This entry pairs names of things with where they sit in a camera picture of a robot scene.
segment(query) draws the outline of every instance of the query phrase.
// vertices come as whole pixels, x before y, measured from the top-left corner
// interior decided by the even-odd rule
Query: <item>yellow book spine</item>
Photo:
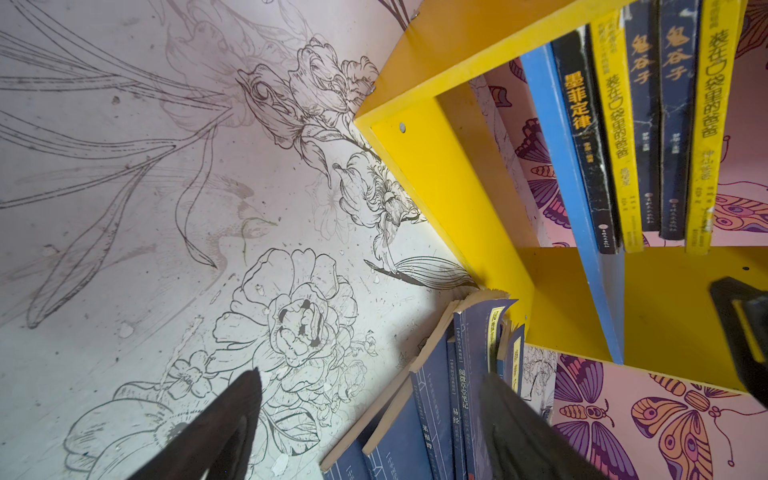
[[[743,4],[739,0],[703,0],[694,110],[694,141],[685,251],[704,255],[712,241],[712,219],[723,153],[723,131]]]
[[[624,249],[628,253],[641,252],[643,226],[637,185],[637,158],[634,153],[627,46],[621,10],[594,20],[590,23],[590,31]]]

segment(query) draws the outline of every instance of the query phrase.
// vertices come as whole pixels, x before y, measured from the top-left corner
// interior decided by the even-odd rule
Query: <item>black book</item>
[[[617,253],[620,241],[611,162],[603,145],[599,97],[594,82],[592,48],[588,26],[563,35],[551,43],[558,66],[560,88],[570,115],[581,166],[581,179],[587,191],[594,237],[600,253]]]
[[[644,232],[659,230],[659,1],[637,0],[624,8],[637,183]]]
[[[665,240],[685,238],[688,167],[694,125],[699,0],[660,0],[661,229]]]

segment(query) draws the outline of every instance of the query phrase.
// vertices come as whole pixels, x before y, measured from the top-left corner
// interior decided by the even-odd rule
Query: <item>row of books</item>
[[[709,247],[740,16],[637,0],[551,43],[601,253],[652,231]]]
[[[384,388],[320,464],[326,480],[491,480],[480,384],[522,383],[524,327],[504,320],[517,300],[481,290],[451,302],[420,354]]]

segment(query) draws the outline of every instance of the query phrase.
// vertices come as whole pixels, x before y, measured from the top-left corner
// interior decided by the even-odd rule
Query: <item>black plastic object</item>
[[[260,408],[259,371],[244,372],[129,480],[243,480]]]
[[[480,406],[495,480],[605,480],[497,375],[485,377]]]
[[[733,302],[740,301],[746,320],[763,356],[768,358],[768,292],[729,276],[710,285],[710,295],[723,325],[739,380],[768,408],[768,369],[752,356],[750,345]]]

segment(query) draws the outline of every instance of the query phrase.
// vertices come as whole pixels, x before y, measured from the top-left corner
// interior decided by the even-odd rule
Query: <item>bookshelf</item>
[[[509,315],[527,343],[743,390],[708,286],[768,289],[768,250],[600,255],[571,135],[553,121],[564,113],[540,47],[628,3],[425,0],[356,125],[468,272],[520,300]],[[467,84],[519,56],[576,249],[539,247]]]

